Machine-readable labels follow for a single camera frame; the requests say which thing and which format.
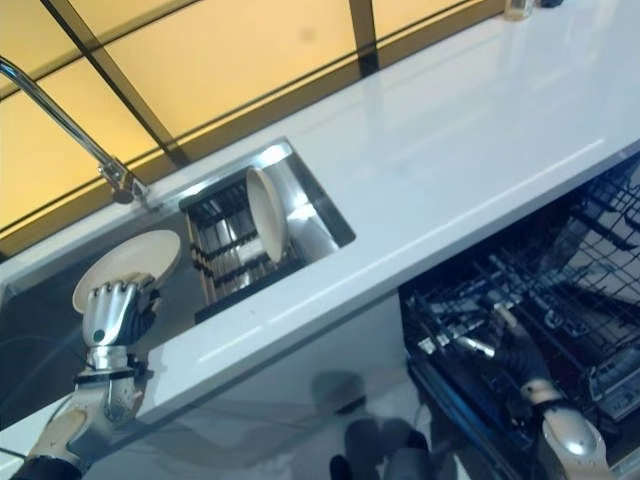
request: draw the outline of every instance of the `dish rack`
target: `dish rack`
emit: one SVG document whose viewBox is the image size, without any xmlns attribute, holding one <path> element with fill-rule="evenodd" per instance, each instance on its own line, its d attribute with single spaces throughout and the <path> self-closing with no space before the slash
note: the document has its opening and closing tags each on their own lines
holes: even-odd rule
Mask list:
<svg viewBox="0 0 640 480">
<path fill-rule="evenodd" d="M 638 164 L 618 165 L 401 289 L 411 364 L 438 371 L 517 449 L 535 443 L 518 385 L 455 341 L 500 348 L 496 304 L 523 324 L 609 447 L 640 421 Z"/>
<path fill-rule="evenodd" d="M 180 206 L 186 217 L 191 258 L 200 276 L 206 307 L 199 323 L 290 273 L 303 261 L 293 242 L 272 262 L 258 237 L 244 174 L 201 192 Z"/>
</svg>

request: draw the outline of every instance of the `open dishwasher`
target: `open dishwasher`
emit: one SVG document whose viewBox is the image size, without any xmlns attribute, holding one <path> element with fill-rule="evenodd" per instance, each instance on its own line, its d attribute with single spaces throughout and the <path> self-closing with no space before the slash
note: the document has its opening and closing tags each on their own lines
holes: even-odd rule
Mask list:
<svg viewBox="0 0 640 480">
<path fill-rule="evenodd" d="M 409 373 L 505 478 L 546 478 L 511 372 L 460 348 L 471 337 L 499 350 L 492 307 L 506 306 L 602 434 L 614 475 L 640 478 L 639 278 L 636 155 L 403 285 Z"/>
</svg>

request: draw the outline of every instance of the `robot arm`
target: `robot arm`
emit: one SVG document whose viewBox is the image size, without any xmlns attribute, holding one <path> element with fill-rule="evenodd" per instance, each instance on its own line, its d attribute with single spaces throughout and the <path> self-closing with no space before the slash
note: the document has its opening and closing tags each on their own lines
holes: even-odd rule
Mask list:
<svg viewBox="0 0 640 480">
<path fill-rule="evenodd" d="M 550 478 L 613 479 L 600 432 L 556 389 L 533 339 L 505 305 L 494 305 L 494 314 L 510 335 L 508 348 L 495 349 L 464 336 L 457 343 L 496 362 L 519 383 L 522 396 L 542 419 L 539 456 Z"/>
<path fill-rule="evenodd" d="M 134 418 L 144 394 L 141 364 L 127 347 L 149 329 L 158 305 L 154 278 L 131 274 L 89 294 L 83 336 L 86 368 L 68 406 L 44 429 L 15 480 L 76 480 L 108 450 L 114 432 Z"/>
</svg>

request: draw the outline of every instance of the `chrome faucet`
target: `chrome faucet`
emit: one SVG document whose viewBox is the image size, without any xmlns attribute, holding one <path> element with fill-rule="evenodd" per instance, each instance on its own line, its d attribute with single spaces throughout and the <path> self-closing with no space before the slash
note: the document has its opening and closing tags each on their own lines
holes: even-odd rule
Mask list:
<svg viewBox="0 0 640 480">
<path fill-rule="evenodd" d="M 47 114 L 53 118 L 73 139 L 82 145 L 100 163 L 98 172 L 113 189 L 113 199 L 118 203 L 131 203 L 135 197 L 142 198 L 148 187 L 117 158 L 109 155 L 96 141 L 66 114 L 62 108 L 42 90 L 25 72 L 0 55 L 0 73 L 20 87 Z"/>
</svg>

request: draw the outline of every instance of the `glossy countertop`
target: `glossy countertop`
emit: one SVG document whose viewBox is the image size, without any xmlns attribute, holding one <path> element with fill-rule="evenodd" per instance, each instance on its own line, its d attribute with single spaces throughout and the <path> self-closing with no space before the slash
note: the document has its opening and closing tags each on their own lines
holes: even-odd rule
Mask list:
<svg viewBox="0 0 640 480">
<path fill-rule="evenodd" d="M 152 350 L 139 419 L 224 387 L 639 150 L 639 18 L 632 0 L 496 17 L 155 184 L 151 202 L 284 136 L 356 239 Z M 71 251 L 135 208 L 78 222 L 2 264 L 0 278 Z M 0 445 L 27 451 L 47 411 L 0 432 Z M 0 477 L 8 471 L 0 463 Z"/>
</svg>

